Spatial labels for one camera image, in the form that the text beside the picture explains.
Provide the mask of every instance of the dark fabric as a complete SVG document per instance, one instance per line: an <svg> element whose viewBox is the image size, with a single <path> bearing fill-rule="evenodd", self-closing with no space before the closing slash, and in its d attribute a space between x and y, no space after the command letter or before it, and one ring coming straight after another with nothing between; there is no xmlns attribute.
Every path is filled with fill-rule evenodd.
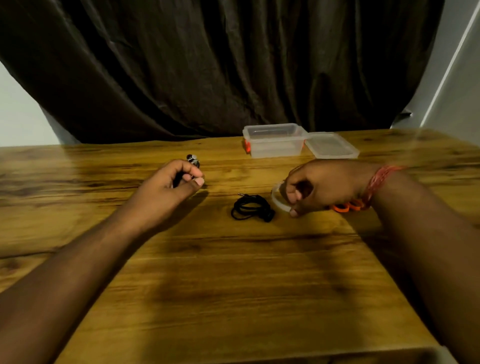
<svg viewBox="0 0 480 364"><path fill-rule="evenodd" d="M82 142L390 127L441 0L17 0L0 59Z"/></svg>

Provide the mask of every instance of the wooden table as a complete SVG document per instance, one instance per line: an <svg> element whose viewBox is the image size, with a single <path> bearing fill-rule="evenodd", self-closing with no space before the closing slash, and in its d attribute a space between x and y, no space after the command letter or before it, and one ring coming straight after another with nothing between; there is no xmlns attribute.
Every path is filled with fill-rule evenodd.
<svg viewBox="0 0 480 364"><path fill-rule="evenodd" d="M480 149L428 130L341 134L360 159L411 167L480 223ZM359 236L382 240L373 211L230 217L238 192L268 196L312 158L304 148L300 157L251 159L236 137L0 149L0 289L188 153L207 188L128 261L58 363L226 363L437 345Z"/></svg>

